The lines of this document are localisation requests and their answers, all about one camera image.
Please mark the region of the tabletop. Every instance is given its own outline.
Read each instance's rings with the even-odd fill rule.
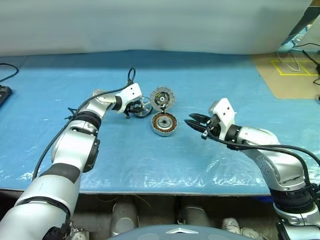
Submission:
[[[13,94],[0,107],[0,189],[27,188],[41,153],[70,115],[67,107],[77,108],[95,89],[124,86],[131,67],[144,96],[157,87],[173,91],[176,102],[168,112],[177,117],[177,129],[161,137],[152,131],[152,115],[126,119],[108,111],[99,130],[96,164],[82,175],[83,193],[268,195],[251,159],[201,139],[201,133],[184,123],[189,114],[207,114],[224,97],[237,112],[237,125],[270,130],[282,144],[320,155],[319,104],[276,99],[250,56],[119,51],[0,57],[0,62],[20,68],[1,83]],[[0,68],[0,79],[11,72]],[[317,182],[318,165],[303,158],[310,179]],[[50,165],[48,154],[39,172]]]

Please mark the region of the table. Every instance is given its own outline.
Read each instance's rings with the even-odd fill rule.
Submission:
[[[314,100],[276,99],[250,56],[119,51],[1,57],[0,62],[20,68],[2,83],[13,94],[0,107],[0,189],[24,190],[43,149],[66,122],[67,107],[77,108],[94,89],[125,85],[130,67],[136,68],[144,96],[161,86],[174,92],[169,112],[178,119],[177,130],[161,137],[151,129],[151,115],[126,119],[107,112],[95,167],[82,176],[83,193],[268,195],[252,160],[201,139],[184,123],[188,114],[206,114],[223,97],[237,112],[236,124],[268,129],[281,143],[320,155],[320,106]],[[0,70],[0,78],[9,72]],[[319,183],[319,167],[304,159],[311,180]],[[48,154],[40,173],[50,165]]]

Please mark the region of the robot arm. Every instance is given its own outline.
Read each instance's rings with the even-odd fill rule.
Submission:
[[[101,92],[96,90],[93,96]],[[51,167],[32,181],[0,222],[2,240],[65,239],[81,175],[95,165],[98,131],[106,111],[123,113],[141,97],[140,87],[134,83],[116,95],[93,98],[79,110],[52,148]]]
[[[282,239],[319,239],[320,212],[314,201],[314,185],[309,183],[309,177],[304,178],[308,173],[302,163],[292,155],[263,150],[263,146],[280,144],[276,135],[265,129],[235,125],[236,113],[227,98],[215,102],[208,112],[210,116],[194,113],[190,117],[195,120],[185,121],[201,132],[203,139],[211,138],[232,150],[240,150],[257,164],[281,218],[277,227]]]

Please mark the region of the floor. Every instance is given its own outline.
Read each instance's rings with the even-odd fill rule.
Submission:
[[[13,206],[16,196],[1,198],[0,214]],[[277,240],[275,222],[278,220],[271,203],[252,197],[197,197],[168,195],[133,195],[141,227],[175,224],[177,205],[201,206],[207,213],[210,225],[220,228],[222,219],[234,217],[240,227],[253,228]],[[90,231],[90,240],[105,240],[110,236],[110,220],[116,195],[80,195],[73,215],[74,225]]]

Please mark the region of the white wall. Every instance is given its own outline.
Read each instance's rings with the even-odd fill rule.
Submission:
[[[275,51],[312,0],[0,0],[0,56]]]

